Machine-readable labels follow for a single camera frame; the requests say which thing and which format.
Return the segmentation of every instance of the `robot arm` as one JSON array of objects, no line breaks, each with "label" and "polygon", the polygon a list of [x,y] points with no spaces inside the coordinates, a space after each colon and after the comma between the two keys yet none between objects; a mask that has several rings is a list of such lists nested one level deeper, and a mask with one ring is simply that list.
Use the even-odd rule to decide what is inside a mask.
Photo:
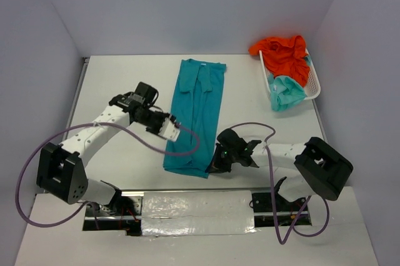
[{"label": "robot arm", "polygon": [[[209,173],[230,172],[235,162],[245,167],[269,166],[266,145],[260,140],[247,143],[232,129],[226,129],[217,141]],[[269,150],[274,166],[300,172],[295,177],[282,178],[274,186],[275,193],[288,202],[314,194],[337,200],[353,171],[347,159],[318,137],[305,144],[270,144]]]},{"label": "robot arm", "polygon": [[36,183],[68,204],[79,200],[97,202],[115,212],[127,205],[128,198],[115,186],[103,181],[88,179],[84,168],[95,153],[119,131],[115,127],[100,126],[109,122],[129,127],[133,122],[146,126],[146,130],[159,137],[176,141],[179,128],[174,116],[152,111],[158,96],[153,87],[140,82],[134,92],[114,97],[109,106],[87,127],[56,145],[43,147]]}]

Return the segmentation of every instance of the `teal shirt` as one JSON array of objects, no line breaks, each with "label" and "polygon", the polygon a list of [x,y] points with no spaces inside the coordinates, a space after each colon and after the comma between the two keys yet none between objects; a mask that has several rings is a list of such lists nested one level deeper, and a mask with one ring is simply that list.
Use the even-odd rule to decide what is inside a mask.
[{"label": "teal shirt", "polygon": [[271,91],[271,108],[273,111],[285,111],[298,105],[305,97],[303,87],[288,76],[268,77],[269,90]]},{"label": "teal shirt", "polygon": [[[172,98],[171,114],[200,138],[199,149],[190,156],[164,158],[164,169],[177,174],[208,177],[206,169],[213,157],[219,110],[224,89],[226,65],[182,60]],[[191,134],[181,131],[176,142],[166,150],[187,152],[196,146]]]}]

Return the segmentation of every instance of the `orange cloth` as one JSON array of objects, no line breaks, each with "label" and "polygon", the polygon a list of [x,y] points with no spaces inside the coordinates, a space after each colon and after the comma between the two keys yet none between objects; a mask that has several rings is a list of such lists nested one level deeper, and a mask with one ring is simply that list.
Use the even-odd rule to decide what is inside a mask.
[{"label": "orange cloth", "polygon": [[260,40],[249,48],[252,56],[258,56],[262,51],[264,65],[277,76],[289,76],[302,87],[307,84],[310,67],[304,60],[306,54],[306,42],[300,35],[290,39],[269,37]]}]

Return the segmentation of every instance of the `gray wall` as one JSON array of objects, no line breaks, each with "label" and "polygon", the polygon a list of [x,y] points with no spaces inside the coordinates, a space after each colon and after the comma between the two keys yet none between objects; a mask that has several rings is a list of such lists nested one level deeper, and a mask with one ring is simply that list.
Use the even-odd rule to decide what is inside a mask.
[{"label": "gray wall", "polygon": [[[18,173],[39,142],[65,127],[82,62],[50,0],[0,7],[0,264],[9,266],[26,227],[14,205]],[[23,183],[27,213],[36,169],[37,161]]]},{"label": "gray wall", "polygon": [[317,104],[380,265],[400,264],[400,0],[334,0],[310,45]]},{"label": "gray wall", "polygon": [[245,53],[279,34],[310,40],[333,0],[52,0],[83,55]]}]

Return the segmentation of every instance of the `plastic basket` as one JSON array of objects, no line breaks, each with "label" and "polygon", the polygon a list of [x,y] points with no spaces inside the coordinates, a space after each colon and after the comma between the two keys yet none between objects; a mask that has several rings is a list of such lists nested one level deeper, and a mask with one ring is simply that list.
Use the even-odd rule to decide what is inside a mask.
[{"label": "plastic basket", "polygon": [[[263,53],[261,51],[259,51],[259,55],[260,55],[262,71],[264,73],[265,83],[267,85],[268,97],[269,97],[269,95],[271,93],[271,90],[269,90],[269,84],[268,84],[268,76],[270,75],[270,72],[264,65]],[[309,60],[310,60],[310,73],[308,75],[307,84],[304,87],[304,92],[306,93],[306,98],[304,99],[305,101],[309,100],[309,99],[315,99],[319,95],[319,93],[321,93],[321,85],[319,85],[317,73],[315,71],[313,60],[311,59],[311,56],[309,56]]]}]

